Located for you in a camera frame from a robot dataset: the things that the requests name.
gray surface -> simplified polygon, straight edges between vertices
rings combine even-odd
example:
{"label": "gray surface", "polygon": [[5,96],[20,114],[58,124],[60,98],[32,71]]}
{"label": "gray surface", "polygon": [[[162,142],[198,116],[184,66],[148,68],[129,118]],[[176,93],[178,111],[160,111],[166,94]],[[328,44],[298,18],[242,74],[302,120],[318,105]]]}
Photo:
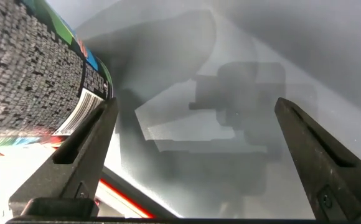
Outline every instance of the gray surface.
{"label": "gray surface", "polygon": [[105,166],[183,217],[313,218],[279,96],[361,158],[361,1],[128,0],[76,31],[120,101]]}

can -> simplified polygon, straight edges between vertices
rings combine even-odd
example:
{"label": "can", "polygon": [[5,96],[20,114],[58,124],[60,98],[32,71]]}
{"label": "can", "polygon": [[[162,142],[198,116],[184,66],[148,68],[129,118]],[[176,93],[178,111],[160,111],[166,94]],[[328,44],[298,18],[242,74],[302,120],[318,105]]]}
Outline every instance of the can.
{"label": "can", "polygon": [[0,0],[0,146],[60,143],[112,97],[108,69],[44,0]]}

red stripe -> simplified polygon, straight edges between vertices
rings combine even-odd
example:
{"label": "red stripe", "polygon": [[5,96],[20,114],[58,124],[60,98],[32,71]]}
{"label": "red stripe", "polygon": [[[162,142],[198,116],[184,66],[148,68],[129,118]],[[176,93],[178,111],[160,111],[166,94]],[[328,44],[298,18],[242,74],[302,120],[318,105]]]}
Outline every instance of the red stripe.
{"label": "red stripe", "polygon": [[138,205],[136,202],[134,202],[133,200],[131,200],[129,197],[127,197],[125,194],[123,194],[122,192],[120,192],[119,190],[115,189],[111,184],[109,184],[107,181],[100,179],[100,182],[102,184],[105,184],[110,190],[114,191],[115,193],[117,193],[119,196],[121,196],[124,200],[126,200],[128,203],[130,203],[131,205],[133,205],[136,209],[138,209],[139,211],[143,212],[144,214],[146,214],[148,216],[148,218],[154,218],[154,215],[151,214],[150,212],[148,212],[146,209],[142,208],[140,205]]}

white surface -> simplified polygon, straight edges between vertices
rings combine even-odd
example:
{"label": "white surface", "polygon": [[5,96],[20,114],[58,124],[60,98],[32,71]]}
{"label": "white surface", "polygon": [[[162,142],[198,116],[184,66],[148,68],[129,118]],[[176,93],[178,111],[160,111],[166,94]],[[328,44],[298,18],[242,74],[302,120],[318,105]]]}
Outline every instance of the white surface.
{"label": "white surface", "polygon": [[[62,15],[69,21],[83,20],[81,15],[88,10]],[[285,92],[278,96],[299,104],[361,158],[361,1],[127,0],[91,16],[77,33],[98,55],[112,55],[108,63],[114,76],[121,75],[115,71],[126,65],[125,70],[118,69],[125,73],[118,90],[127,89],[143,102],[135,110],[144,139],[195,142],[239,136],[218,124],[214,110],[188,109],[195,97],[190,78],[217,76],[229,62],[270,62],[284,69]],[[161,91],[160,84],[168,83],[173,85]],[[256,83],[278,81],[261,73]],[[258,119],[250,122],[253,128],[261,127]],[[127,132],[126,124],[118,132],[106,166],[133,179],[152,198],[184,217],[217,217],[229,207],[224,200],[220,208],[204,210],[213,203],[206,195],[194,197],[192,183],[165,180],[158,187],[128,175],[132,166],[140,176],[151,175],[148,170],[154,165],[125,161],[122,153],[145,149],[132,129]],[[120,147],[121,135],[135,140],[131,148]],[[260,135],[271,139],[265,130]],[[265,183],[263,193],[244,195],[239,216],[313,218],[284,141],[278,146],[281,159],[267,162],[263,173],[256,174]],[[171,150],[159,143],[158,148]],[[201,192],[207,190],[203,181],[197,185]]]}

black plastic part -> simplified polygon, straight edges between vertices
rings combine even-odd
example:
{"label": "black plastic part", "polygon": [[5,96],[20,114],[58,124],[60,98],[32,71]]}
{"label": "black plastic part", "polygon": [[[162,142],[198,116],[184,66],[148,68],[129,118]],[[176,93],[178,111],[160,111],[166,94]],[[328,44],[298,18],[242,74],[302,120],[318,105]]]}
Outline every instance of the black plastic part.
{"label": "black plastic part", "polygon": [[21,215],[90,218],[98,212],[98,205],[90,198],[36,198],[30,200]]}
{"label": "black plastic part", "polygon": [[117,114],[115,98],[93,110],[11,196],[13,216],[19,216],[34,198],[94,199]]}
{"label": "black plastic part", "polygon": [[133,187],[130,183],[122,179],[120,176],[115,174],[113,171],[103,168],[102,177],[107,184],[114,187],[117,191],[126,195],[128,199],[144,208],[149,214],[157,218],[177,218],[174,214],[166,210],[164,207],[159,205],[153,199],[143,194],[140,190]]}
{"label": "black plastic part", "polygon": [[8,221],[6,224],[117,224],[117,223],[152,223],[152,224],[181,224],[181,223],[218,223],[218,224],[237,224],[237,223],[320,223],[315,220],[248,220],[248,219],[188,219],[188,218],[177,218],[177,219],[145,219],[145,218],[113,218],[113,217],[95,217],[87,220],[79,220],[77,218],[41,218],[41,217],[18,217]]}
{"label": "black plastic part", "polygon": [[316,219],[361,220],[361,160],[293,102],[275,113]]}

